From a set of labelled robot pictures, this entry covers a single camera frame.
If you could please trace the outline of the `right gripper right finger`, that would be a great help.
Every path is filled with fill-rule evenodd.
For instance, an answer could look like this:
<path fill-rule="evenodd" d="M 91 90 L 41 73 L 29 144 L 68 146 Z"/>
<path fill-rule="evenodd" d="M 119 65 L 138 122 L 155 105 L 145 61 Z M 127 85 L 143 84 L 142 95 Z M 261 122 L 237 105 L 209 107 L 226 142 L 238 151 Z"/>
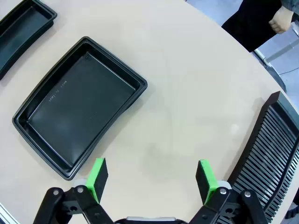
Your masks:
<path fill-rule="evenodd" d="M 203 206 L 190 220 L 191 224 L 215 224 L 221 217 L 234 224 L 266 224 L 267 219 L 253 190 L 240 193 L 220 186 L 207 160 L 199 160 L 196 181 Z"/>

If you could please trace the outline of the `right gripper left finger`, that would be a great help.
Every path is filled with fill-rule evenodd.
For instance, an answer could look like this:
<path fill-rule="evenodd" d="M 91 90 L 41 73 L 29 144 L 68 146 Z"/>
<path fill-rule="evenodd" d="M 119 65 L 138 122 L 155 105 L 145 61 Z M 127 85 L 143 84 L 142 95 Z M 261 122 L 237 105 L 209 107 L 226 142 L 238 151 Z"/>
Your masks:
<path fill-rule="evenodd" d="M 112 224 L 100 205 L 107 178 L 106 159 L 97 158 L 85 184 L 68 191 L 58 187 L 47 190 L 33 223 L 67 224 L 73 215 L 81 214 L 88 224 Z"/>

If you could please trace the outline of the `person's left hand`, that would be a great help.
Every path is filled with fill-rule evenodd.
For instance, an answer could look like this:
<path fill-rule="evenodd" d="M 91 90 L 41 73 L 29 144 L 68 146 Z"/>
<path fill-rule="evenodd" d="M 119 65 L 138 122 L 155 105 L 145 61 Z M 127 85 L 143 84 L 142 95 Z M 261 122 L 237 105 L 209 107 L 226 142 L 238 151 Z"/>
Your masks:
<path fill-rule="evenodd" d="M 269 21 L 276 34 L 282 34 L 290 28 L 294 12 L 282 6 Z"/>

